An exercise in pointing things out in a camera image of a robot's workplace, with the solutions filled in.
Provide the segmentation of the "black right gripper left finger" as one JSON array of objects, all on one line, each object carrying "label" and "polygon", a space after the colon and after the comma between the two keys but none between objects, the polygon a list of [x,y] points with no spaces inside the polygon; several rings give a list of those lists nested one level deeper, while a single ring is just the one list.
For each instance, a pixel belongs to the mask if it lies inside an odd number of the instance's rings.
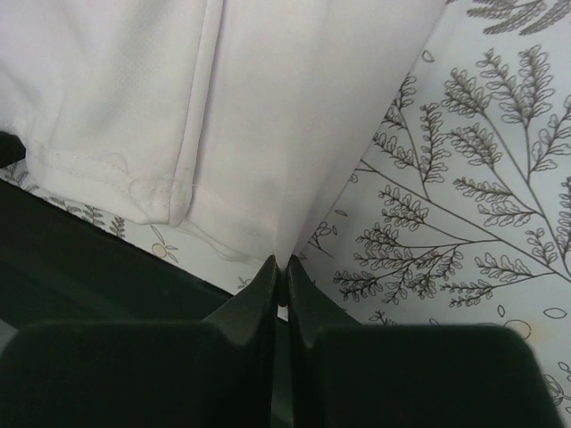
[{"label": "black right gripper left finger", "polygon": [[277,263],[200,321],[42,322],[1,357],[4,427],[267,427]]}]

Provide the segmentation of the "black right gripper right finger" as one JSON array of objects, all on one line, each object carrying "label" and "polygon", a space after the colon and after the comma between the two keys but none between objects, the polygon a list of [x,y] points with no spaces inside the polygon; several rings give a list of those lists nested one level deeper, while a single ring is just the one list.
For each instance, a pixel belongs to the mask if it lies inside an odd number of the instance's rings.
[{"label": "black right gripper right finger", "polygon": [[364,325],[286,270],[297,427],[560,427],[530,347],[497,325]]}]

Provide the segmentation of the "white t shirt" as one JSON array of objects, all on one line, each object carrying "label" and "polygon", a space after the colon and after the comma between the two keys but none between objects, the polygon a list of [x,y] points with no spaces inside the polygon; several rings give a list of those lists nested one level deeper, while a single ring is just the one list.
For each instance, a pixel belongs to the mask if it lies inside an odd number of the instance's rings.
[{"label": "white t shirt", "polygon": [[442,1],[4,1],[1,128],[50,193],[285,267]]}]

